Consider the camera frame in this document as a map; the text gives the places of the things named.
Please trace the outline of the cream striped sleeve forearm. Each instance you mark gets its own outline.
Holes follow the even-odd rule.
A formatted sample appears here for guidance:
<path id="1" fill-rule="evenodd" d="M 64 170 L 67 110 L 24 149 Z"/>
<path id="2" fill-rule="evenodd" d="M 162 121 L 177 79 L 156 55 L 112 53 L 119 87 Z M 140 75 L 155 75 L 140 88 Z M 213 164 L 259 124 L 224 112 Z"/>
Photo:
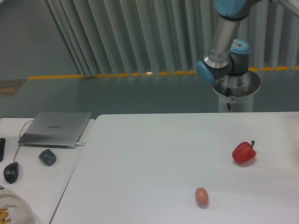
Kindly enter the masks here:
<path id="1" fill-rule="evenodd" d="M 30 205 L 18 194 L 3 186 L 0 187 L 0 223 L 36 223 Z"/>

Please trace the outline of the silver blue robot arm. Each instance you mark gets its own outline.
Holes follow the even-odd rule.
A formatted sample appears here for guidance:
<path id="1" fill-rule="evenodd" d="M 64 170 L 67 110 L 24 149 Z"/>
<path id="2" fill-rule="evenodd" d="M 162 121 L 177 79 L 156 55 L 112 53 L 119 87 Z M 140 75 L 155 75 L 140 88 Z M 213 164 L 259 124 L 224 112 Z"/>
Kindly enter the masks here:
<path id="1" fill-rule="evenodd" d="M 219 15 L 216 30 L 196 63 L 205 82 L 243 75 L 249 67 L 293 69 L 299 64 L 297 0 L 215 0 L 213 7 Z"/>

